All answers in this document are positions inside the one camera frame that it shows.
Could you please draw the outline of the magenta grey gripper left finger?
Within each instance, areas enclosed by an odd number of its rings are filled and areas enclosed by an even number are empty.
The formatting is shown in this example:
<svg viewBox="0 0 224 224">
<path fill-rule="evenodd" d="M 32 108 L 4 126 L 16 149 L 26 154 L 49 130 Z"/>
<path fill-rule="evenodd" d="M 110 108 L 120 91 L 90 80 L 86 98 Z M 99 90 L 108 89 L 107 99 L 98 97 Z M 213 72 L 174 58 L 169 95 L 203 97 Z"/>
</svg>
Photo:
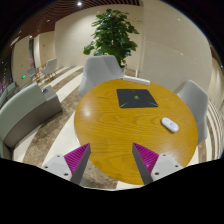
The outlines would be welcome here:
<svg viewBox="0 0 224 224">
<path fill-rule="evenodd" d="M 55 155 L 42 166 L 42 169 L 79 185 L 90 154 L 90 144 L 85 144 L 66 155 Z"/>
</svg>

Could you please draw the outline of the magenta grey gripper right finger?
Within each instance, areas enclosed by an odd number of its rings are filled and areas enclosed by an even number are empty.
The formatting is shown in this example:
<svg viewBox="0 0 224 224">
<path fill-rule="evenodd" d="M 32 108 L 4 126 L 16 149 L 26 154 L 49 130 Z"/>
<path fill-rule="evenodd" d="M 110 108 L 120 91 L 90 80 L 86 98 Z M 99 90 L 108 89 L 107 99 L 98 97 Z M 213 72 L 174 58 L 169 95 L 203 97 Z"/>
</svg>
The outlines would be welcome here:
<svg viewBox="0 0 224 224">
<path fill-rule="evenodd" d="M 170 155 L 157 154 L 137 143 L 132 144 L 132 154 L 145 185 L 182 169 L 182 166 Z"/>
</svg>

